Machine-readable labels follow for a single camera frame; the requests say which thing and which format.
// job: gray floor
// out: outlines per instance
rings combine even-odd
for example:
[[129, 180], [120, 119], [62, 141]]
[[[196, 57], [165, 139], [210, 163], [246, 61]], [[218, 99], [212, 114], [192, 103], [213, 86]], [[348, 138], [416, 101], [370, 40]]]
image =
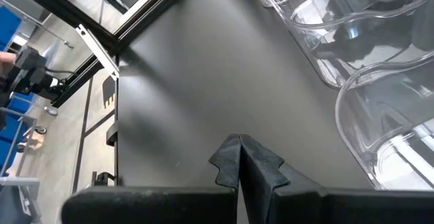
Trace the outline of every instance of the gray floor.
[[[104, 4], [104, 11], [100, 17], [102, 0], [74, 0], [74, 2], [95, 20], [101, 19], [102, 25], [108, 30], [114, 31], [119, 27], [121, 14], [112, 6]], [[52, 69], [73, 71], [91, 54], [75, 30], [57, 17], [51, 16], [44, 26], [75, 46], [74, 49], [70, 49], [60, 43], [55, 59], [50, 64]], [[53, 35], [39, 29], [28, 45], [43, 53], [57, 41], [58, 39]], [[114, 109], [113, 102], [104, 108], [102, 99], [102, 82], [107, 77], [105, 70], [99, 71], [94, 76], [87, 128], [91, 128]], [[39, 125], [48, 129], [45, 136], [34, 136], [36, 143], [29, 150], [21, 174], [21, 176], [37, 177], [41, 182], [38, 202], [44, 224], [60, 223], [59, 211], [62, 203], [71, 195], [88, 89], [89, 82], [59, 108], [57, 117], [51, 117], [36, 107], [29, 112], [33, 117], [38, 118]], [[41, 98], [36, 102], [39, 105], [49, 104]], [[113, 122], [114, 118], [110, 118], [85, 139], [78, 189], [83, 189], [90, 184], [92, 171], [113, 173], [114, 149], [105, 145], [106, 130]]]

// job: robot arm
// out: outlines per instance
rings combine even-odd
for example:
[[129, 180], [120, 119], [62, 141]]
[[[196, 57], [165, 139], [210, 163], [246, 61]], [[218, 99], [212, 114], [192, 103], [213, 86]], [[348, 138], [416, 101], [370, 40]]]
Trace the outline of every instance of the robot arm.
[[[30, 94], [53, 100], [63, 93], [66, 84], [47, 74], [47, 60], [38, 51], [23, 47], [14, 65], [4, 65], [0, 74], [0, 107], [8, 106], [13, 92]], [[5, 127], [5, 115], [0, 114], [0, 130]]]

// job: cable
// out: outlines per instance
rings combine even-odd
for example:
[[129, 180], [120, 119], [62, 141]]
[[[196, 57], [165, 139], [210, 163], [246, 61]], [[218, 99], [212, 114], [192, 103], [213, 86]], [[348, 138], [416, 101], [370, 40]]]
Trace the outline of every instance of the cable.
[[71, 75], [77, 75], [75, 72], [72, 71], [57, 71], [57, 70], [53, 70], [53, 69], [49, 69], [49, 68], [45, 68], [46, 71], [51, 72], [51, 73], [67, 73], [67, 74], [71, 74]]

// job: black clamp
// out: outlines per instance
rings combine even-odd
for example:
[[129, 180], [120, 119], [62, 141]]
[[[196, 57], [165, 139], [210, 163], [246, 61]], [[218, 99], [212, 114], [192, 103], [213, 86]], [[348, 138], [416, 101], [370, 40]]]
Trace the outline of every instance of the black clamp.
[[92, 173], [92, 186], [108, 186], [109, 185], [109, 179], [114, 181], [116, 178], [112, 174], [108, 172], [103, 172], [96, 175], [96, 172]]

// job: transparent plastic container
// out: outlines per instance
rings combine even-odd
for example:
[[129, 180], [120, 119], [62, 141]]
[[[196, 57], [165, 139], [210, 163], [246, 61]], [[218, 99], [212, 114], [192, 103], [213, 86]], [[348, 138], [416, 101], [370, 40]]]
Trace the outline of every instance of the transparent plastic container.
[[434, 188], [434, 52], [354, 73], [339, 91], [341, 138], [377, 189]]
[[321, 78], [340, 88], [377, 62], [434, 50], [434, 0], [261, 0], [274, 7]]

